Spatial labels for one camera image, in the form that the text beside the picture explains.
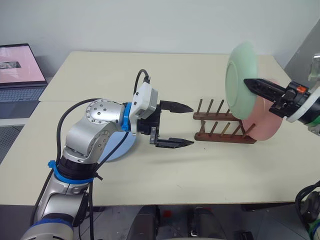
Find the white wall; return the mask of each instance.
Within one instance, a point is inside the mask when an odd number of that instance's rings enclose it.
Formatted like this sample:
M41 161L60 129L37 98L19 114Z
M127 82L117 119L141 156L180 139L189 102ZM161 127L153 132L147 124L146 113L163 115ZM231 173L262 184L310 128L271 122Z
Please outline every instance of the white wall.
M240 42L285 66L319 0L0 0L0 45L29 43L46 76L73 50L230 53Z

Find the laptop screen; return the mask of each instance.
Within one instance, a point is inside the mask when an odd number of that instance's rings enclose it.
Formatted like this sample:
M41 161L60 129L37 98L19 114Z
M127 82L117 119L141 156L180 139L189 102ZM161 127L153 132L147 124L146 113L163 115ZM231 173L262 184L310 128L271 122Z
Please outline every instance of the laptop screen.
M46 83L28 44L0 46L0 86Z

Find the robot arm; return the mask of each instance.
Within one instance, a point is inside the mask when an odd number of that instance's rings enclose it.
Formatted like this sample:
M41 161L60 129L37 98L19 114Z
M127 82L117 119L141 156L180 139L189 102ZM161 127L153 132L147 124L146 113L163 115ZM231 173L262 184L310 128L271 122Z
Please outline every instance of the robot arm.
M114 132L150 135L150 143L162 148L193 144L180 138L158 139L161 110L174 113L193 110L177 102L157 104L157 100L158 91L144 81L132 102L120 104L97 99L88 105L84 116L69 130L62 157L48 164L53 174L36 206L36 223L22 240L73 239L73 227L79 226L87 212L87 189L103 163L97 161Z

